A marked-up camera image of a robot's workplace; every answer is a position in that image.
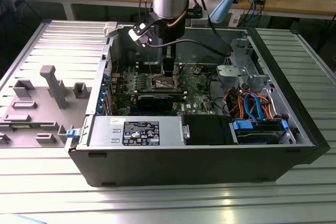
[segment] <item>aluminum profile table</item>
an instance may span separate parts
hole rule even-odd
[[[22,59],[32,56],[43,36],[56,29],[52,24],[39,27],[13,63],[12,74],[2,79],[2,102],[11,92],[5,80],[11,80]],[[68,29],[56,30],[97,43],[85,45],[102,46],[102,32],[92,28],[102,24],[68,22],[63,24]],[[63,148],[0,148],[0,212],[57,224],[335,223],[335,77],[301,36],[287,30],[258,32],[332,148],[316,162],[297,166],[274,183],[94,188]],[[55,59],[42,58],[48,63]]]

